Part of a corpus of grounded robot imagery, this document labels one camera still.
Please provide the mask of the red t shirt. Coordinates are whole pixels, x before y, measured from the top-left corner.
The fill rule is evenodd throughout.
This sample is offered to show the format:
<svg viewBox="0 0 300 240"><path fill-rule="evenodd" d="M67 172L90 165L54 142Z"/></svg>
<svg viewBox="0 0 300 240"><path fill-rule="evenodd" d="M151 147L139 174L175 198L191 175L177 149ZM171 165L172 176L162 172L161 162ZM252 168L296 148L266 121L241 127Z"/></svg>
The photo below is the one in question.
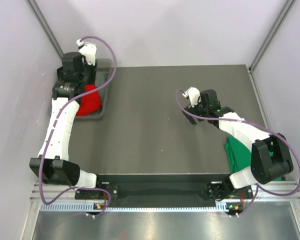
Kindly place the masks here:
<svg viewBox="0 0 300 240"><path fill-rule="evenodd" d="M102 101L97 91L85 95L80 98L79 109L76 113L77 117L87 116L99 110L102 106Z"/></svg>

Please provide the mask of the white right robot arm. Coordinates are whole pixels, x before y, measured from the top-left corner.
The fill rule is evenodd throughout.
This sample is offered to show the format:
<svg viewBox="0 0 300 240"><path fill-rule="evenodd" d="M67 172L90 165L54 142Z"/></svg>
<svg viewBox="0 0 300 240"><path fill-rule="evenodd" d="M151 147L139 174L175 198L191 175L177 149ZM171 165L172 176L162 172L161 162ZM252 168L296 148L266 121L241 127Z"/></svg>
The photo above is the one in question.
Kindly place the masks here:
<svg viewBox="0 0 300 240"><path fill-rule="evenodd" d="M190 87L181 94L189 100L182 112L193 126L207 121L234 137L251 154L250 165L232 173L223 182L223 192L227 197L235 198L242 188L265 185L293 171L290 149L282 134L244 120L230 107L222 107L213 89L199 91Z"/></svg>

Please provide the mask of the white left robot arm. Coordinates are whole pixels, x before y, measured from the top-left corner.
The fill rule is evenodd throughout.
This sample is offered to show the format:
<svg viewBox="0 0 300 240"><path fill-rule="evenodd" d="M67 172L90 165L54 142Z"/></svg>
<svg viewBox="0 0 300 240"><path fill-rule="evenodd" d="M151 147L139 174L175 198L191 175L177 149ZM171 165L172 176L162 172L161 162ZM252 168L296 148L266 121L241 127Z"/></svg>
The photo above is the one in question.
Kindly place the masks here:
<svg viewBox="0 0 300 240"><path fill-rule="evenodd" d="M69 161L69 142L76 117L99 110L102 100L95 91L96 57L92 53L68 52L57 69L58 81L52 88L52 109L45 141L29 167L44 184L83 187L92 198L104 191L94 173Z"/></svg>

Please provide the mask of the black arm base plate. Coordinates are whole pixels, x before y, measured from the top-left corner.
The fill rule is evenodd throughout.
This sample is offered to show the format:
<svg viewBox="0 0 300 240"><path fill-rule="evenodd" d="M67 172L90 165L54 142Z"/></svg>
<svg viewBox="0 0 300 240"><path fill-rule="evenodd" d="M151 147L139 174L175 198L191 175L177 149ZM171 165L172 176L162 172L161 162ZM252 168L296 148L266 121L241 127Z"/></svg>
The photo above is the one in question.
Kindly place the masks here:
<svg viewBox="0 0 300 240"><path fill-rule="evenodd" d="M224 185L228 173L98 174L96 186L114 199L124 197L198 196L205 200L250 200L252 188Z"/></svg>

